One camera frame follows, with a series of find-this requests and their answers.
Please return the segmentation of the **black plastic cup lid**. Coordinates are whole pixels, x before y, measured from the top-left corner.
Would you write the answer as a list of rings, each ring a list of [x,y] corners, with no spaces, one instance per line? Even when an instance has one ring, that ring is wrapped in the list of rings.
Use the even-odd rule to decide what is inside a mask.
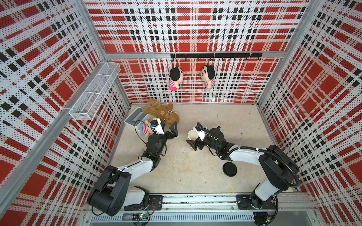
[[[228,177],[236,176],[238,169],[237,166],[231,162],[227,162],[222,166],[223,173]]]

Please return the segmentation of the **printed paper milk tea cup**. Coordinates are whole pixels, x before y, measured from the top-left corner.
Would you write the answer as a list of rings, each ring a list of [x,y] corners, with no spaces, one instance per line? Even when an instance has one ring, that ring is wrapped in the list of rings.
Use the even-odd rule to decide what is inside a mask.
[[[190,141],[190,142],[189,142],[189,145],[190,145],[190,147],[191,147],[191,149],[192,149],[193,151],[197,151],[197,150],[198,150],[198,144],[197,144],[195,141]]]

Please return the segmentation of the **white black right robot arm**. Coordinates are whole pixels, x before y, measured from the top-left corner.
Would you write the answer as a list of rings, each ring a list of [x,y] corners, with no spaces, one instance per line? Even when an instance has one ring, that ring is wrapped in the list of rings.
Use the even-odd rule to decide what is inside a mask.
[[[240,202],[242,209],[250,207],[261,210],[270,202],[276,202],[277,195],[282,191],[300,186],[297,177],[299,167],[278,146],[270,145],[262,149],[236,145],[225,140],[220,127],[208,130],[198,124],[193,131],[198,137],[186,141],[192,150],[197,151],[207,147],[215,150],[213,155],[228,163],[245,162],[263,169],[265,180],[256,186],[248,198],[244,197]]]

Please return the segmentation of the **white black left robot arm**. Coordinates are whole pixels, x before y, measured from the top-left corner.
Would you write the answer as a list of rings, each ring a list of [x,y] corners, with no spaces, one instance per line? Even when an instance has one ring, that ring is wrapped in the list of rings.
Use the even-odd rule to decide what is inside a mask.
[[[175,122],[169,131],[149,136],[146,150],[137,161],[119,168],[107,166],[91,190],[87,204],[109,216],[115,216],[124,208],[146,210],[150,205],[154,208],[149,190],[140,186],[130,187],[130,183],[156,169],[162,152],[167,150],[167,141],[177,136]]]

